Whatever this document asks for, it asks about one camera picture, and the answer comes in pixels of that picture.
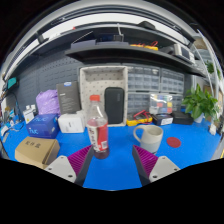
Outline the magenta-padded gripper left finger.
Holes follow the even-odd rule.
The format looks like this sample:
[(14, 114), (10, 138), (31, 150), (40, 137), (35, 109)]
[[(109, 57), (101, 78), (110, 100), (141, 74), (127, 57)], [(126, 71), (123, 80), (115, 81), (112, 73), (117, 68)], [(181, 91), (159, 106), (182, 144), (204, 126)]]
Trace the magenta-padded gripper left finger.
[(45, 170), (82, 186), (85, 182), (93, 154), (93, 147), (87, 146), (68, 157), (59, 156)]

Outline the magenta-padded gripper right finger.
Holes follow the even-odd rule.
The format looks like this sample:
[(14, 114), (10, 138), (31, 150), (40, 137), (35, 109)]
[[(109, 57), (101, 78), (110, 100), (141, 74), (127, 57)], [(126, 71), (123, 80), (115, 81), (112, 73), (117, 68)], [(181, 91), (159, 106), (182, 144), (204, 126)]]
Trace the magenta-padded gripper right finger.
[(156, 155), (134, 145), (132, 148), (139, 179), (143, 186), (180, 170), (168, 157)]

